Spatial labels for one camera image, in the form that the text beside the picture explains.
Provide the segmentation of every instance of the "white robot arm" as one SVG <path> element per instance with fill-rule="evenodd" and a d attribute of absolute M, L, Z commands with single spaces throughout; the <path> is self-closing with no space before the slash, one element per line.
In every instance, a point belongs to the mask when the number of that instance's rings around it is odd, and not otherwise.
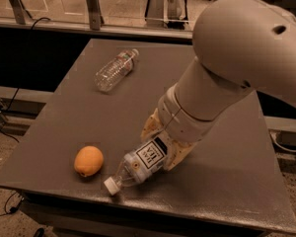
<path fill-rule="evenodd" d="M 218 0 L 193 30 L 194 61 L 159 100 L 142 139 L 162 126 L 183 146 L 180 163 L 229 106 L 252 90 L 296 108 L 296 19 L 260 0 Z"/>

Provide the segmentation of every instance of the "clear plastic bottle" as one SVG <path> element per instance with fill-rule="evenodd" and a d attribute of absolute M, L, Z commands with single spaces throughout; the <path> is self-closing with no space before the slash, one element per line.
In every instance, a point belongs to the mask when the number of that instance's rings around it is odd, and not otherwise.
<path fill-rule="evenodd" d="M 104 181 L 105 186 L 113 196 L 123 187 L 142 184 L 164 166 L 172 150 L 172 140 L 168 133 L 158 133 L 137 149 L 125 154 L 115 175 Z"/>
<path fill-rule="evenodd" d="M 95 82 L 102 92 L 110 91 L 135 66 L 139 56 L 137 49 L 123 50 L 115 59 L 97 72 Z"/>

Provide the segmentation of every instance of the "gray tabletop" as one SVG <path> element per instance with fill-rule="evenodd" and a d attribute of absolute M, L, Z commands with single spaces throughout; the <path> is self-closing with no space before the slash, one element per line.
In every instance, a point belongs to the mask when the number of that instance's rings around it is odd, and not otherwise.
<path fill-rule="evenodd" d="M 109 94 L 98 92 L 96 71 L 134 47 L 140 52 L 136 69 Z M 0 188 L 296 233 L 255 92 L 224 112 L 174 170 L 109 196 L 103 181 L 139 145 L 145 120 L 192 59 L 186 45 L 90 40 L 2 168 Z M 89 179 L 73 169 L 85 145 L 99 147 L 105 157 L 101 172 Z"/>

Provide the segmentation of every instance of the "table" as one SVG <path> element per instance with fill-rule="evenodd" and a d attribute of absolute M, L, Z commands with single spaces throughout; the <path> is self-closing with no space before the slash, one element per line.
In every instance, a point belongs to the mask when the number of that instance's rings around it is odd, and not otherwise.
<path fill-rule="evenodd" d="M 94 76 L 125 48 L 135 70 L 109 94 Z M 261 236 L 296 233 L 296 219 L 256 92 L 227 109 L 171 172 L 110 197 L 103 181 L 140 132 L 159 98 L 194 57 L 192 46 L 91 39 L 0 171 L 0 188 L 25 196 L 39 223 L 106 236 Z M 99 147 L 100 173 L 73 169 L 78 150 Z"/>

